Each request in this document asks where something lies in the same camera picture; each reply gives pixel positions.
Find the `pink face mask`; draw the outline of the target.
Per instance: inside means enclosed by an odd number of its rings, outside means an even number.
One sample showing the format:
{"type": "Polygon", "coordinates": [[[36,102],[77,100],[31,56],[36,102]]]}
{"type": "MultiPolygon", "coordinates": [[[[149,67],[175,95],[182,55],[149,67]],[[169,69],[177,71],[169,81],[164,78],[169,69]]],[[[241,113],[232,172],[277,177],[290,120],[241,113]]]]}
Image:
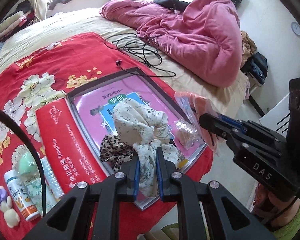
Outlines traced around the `pink face mask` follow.
{"type": "Polygon", "coordinates": [[[219,155],[218,145],[221,144],[224,139],[210,133],[199,124],[199,118],[203,114],[211,114],[217,118],[221,116],[213,102],[206,97],[192,92],[175,92],[174,98],[190,120],[190,124],[196,128],[198,135],[207,143],[213,153],[219,155]]]}

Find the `leopard print scrunchie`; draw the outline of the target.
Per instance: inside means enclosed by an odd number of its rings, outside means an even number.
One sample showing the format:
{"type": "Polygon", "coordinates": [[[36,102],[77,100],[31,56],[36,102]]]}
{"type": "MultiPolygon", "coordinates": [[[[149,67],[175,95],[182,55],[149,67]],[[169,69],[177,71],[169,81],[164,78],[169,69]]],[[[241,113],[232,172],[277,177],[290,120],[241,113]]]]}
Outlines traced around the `leopard print scrunchie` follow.
{"type": "Polygon", "coordinates": [[[118,135],[105,135],[100,144],[100,161],[108,163],[117,172],[123,163],[133,159],[135,151],[126,145],[118,135]]]}

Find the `white floral scrunchie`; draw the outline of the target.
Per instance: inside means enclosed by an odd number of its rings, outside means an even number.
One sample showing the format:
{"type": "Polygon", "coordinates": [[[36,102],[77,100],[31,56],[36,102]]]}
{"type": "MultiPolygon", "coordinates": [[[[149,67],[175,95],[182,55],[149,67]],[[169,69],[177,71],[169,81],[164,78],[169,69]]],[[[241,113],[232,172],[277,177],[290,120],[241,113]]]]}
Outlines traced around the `white floral scrunchie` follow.
{"type": "Polygon", "coordinates": [[[123,99],[113,109],[113,120],[120,139],[131,146],[140,162],[139,190],[146,197],[159,195],[156,149],[178,166],[179,151],[170,143],[168,116],[133,99],[123,99]]]}

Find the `teal tissue pack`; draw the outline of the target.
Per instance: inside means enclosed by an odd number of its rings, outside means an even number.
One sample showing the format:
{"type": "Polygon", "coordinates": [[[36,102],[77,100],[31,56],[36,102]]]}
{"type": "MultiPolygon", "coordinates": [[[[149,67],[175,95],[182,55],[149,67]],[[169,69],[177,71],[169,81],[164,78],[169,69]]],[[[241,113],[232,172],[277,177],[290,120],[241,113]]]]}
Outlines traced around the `teal tissue pack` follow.
{"type": "Polygon", "coordinates": [[[64,192],[63,192],[59,182],[57,181],[57,178],[52,170],[52,167],[51,167],[47,157],[43,157],[41,159],[41,163],[43,166],[45,179],[48,183],[50,190],[52,191],[52,193],[56,199],[61,199],[61,197],[64,196],[64,192]]]}

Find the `small clear snack bag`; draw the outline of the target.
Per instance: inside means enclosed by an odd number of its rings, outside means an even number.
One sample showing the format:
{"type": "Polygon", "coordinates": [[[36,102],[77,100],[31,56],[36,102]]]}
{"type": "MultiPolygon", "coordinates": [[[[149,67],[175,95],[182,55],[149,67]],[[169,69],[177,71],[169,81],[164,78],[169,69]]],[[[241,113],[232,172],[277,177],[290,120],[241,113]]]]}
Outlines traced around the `small clear snack bag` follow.
{"type": "Polygon", "coordinates": [[[186,150],[189,150],[195,145],[201,145],[203,143],[203,140],[197,129],[192,124],[189,124],[184,120],[178,120],[174,122],[174,125],[175,137],[186,150]]]}

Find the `red tissue box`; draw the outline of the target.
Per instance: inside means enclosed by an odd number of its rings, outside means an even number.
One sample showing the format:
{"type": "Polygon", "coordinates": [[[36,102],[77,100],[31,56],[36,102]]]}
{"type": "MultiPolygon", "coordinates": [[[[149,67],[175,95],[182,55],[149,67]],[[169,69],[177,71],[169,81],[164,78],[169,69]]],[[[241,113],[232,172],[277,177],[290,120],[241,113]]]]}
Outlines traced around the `red tissue box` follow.
{"type": "Polygon", "coordinates": [[[90,117],[89,134],[80,127],[68,101],[61,98],[38,109],[36,118],[46,157],[64,193],[80,181],[92,185],[114,173],[108,163],[100,161],[100,143],[107,134],[100,117],[90,117]]]}

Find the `pink quilt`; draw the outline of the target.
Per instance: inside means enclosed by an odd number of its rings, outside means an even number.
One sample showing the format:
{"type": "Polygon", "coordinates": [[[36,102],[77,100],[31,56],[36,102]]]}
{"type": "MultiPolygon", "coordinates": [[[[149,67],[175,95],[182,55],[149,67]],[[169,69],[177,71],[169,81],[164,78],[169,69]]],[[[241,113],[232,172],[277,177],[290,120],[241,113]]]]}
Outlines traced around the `pink quilt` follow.
{"type": "Polygon", "coordinates": [[[242,62],[239,16],[231,0],[193,0],[181,11],[155,2],[113,0],[100,9],[135,29],[205,82],[231,86],[242,62]]]}

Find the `pink book in tray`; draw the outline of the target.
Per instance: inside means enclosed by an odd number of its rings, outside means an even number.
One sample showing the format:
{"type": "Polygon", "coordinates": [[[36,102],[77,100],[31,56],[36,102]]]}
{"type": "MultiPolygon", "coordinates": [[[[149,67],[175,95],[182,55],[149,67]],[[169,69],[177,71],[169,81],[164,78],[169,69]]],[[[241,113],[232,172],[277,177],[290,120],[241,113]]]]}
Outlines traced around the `pink book in tray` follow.
{"type": "Polygon", "coordinates": [[[67,96],[76,121],[108,175],[137,155],[140,183],[136,206],[144,210],[159,198],[155,175],[155,148],[186,172],[206,144],[181,139],[190,120],[159,84],[139,68],[91,81],[67,96]]]}

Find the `green wet wipes pack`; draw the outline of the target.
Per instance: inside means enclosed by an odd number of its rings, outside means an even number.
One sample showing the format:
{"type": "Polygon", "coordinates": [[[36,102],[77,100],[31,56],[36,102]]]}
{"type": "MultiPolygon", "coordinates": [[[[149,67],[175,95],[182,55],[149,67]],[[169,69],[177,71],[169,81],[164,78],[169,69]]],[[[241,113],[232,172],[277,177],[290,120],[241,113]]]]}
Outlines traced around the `green wet wipes pack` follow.
{"type": "MultiPolygon", "coordinates": [[[[36,206],[38,212],[42,216],[42,186],[40,179],[34,178],[31,181],[28,181],[27,183],[25,183],[25,187],[27,189],[29,197],[31,198],[31,201],[36,206]]],[[[49,212],[56,204],[57,201],[54,195],[52,194],[52,191],[50,190],[49,186],[46,184],[46,212],[49,212]]]]}

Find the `white orange vitamin bottle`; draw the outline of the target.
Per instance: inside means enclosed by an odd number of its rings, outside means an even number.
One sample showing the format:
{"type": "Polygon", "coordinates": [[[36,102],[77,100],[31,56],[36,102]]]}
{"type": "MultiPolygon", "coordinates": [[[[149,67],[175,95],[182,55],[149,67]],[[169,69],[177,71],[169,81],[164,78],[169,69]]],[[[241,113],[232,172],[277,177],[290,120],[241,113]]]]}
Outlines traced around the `white orange vitamin bottle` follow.
{"type": "Polygon", "coordinates": [[[4,180],[10,195],[27,222],[33,221],[40,216],[39,211],[32,202],[26,187],[15,170],[7,171],[4,180]]]}

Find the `green sponge in bag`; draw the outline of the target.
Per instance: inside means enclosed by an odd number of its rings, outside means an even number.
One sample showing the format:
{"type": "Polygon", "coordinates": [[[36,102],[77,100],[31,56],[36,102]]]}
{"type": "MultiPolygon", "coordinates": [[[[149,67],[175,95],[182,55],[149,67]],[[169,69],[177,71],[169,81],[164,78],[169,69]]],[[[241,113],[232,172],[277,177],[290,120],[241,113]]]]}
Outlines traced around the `green sponge in bag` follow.
{"type": "Polygon", "coordinates": [[[18,161],[18,173],[21,176],[35,176],[39,173],[38,166],[30,152],[24,153],[18,161]]]}

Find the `black garment on quilt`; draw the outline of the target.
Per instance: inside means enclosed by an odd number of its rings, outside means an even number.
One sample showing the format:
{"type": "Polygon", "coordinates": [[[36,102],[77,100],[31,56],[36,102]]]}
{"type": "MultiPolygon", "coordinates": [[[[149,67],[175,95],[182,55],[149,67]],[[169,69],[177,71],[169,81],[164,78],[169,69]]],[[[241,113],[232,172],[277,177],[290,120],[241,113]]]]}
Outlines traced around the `black garment on quilt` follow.
{"type": "Polygon", "coordinates": [[[180,0],[154,0],[154,3],[171,10],[176,10],[178,12],[184,12],[184,10],[189,5],[188,2],[180,0]]]}

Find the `folded clothes pile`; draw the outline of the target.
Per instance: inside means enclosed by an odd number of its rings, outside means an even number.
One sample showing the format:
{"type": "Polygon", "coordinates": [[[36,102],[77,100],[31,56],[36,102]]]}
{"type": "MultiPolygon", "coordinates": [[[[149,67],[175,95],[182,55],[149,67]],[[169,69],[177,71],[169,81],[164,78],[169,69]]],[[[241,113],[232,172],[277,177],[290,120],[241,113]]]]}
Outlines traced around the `folded clothes pile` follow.
{"type": "Polygon", "coordinates": [[[14,12],[0,23],[0,41],[5,41],[18,31],[35,22],[34,9],[29,0],[19,3],[14,12]]]}

